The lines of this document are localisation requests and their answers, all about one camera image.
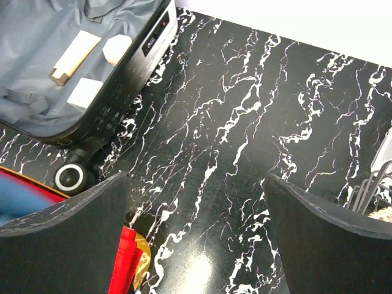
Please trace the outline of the blue cloth garment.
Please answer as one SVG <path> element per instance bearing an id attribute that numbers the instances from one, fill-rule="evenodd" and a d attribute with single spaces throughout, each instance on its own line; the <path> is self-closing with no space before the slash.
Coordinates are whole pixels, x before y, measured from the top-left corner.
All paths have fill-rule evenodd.
<path id="1" fill-rule="evenodd" d="M 32 189 L 1 175 L 1 225 L 54 205 Z"/>

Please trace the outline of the white black space suitcase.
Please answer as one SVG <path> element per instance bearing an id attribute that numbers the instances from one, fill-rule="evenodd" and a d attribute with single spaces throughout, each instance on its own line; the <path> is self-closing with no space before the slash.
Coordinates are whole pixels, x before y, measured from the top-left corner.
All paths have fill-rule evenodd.
<path id="1" fill-rule="evenodd" d="M 53 176 L 58 191 L 75 195 L 94 185 L 92 156 L 110 141 L 177 29 L 174 1 L 1 2 L 1 125 L 70 150 Z M 59 86 L 50 73 L 81 30 L 102 39 Z M 132 44 L 113 66 L 102 49 L 118 34 Z M 67 103 L 81 78 L 104 83 L 87 109 Z"/>

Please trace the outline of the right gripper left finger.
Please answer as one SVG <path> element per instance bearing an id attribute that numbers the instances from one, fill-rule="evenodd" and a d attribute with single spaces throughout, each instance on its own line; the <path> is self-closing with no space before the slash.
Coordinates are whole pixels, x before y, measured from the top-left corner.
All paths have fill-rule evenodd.
<path id="1" fill-rule="evenodd" d="M 108 293 L 129 190 L 119 172 L 1 226 L 1 293 Z"/>

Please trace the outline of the white square box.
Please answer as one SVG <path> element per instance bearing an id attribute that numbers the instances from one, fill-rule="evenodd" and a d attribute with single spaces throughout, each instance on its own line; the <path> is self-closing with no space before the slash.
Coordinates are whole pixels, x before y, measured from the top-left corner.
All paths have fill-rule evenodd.
<path id="1" fill-rule="evenodd" d="M 103 82 L 89 78 L 81 78 L 70 94 L 67 103 L 87 109 L 103 86 Z"/>

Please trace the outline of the white compartment organizer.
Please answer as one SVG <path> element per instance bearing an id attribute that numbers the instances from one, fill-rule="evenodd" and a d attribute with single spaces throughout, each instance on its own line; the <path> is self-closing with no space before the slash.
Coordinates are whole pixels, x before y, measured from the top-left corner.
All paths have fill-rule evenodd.
<path id="1" fill-rule="evenodd" d="M 391 160 L 391 128 L 385 135 L 371 163 L 371 171 L 380 170 L 385 162 Z"/>

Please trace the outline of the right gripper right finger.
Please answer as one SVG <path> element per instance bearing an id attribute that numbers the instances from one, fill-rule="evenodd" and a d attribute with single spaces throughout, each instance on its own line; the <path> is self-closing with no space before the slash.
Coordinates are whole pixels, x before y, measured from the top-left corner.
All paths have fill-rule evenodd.
<path id="1" fill-rule="evenodd" d="M 391 224 L 267 174 L 266 204 L 290 293 L 391 293 Z"/>

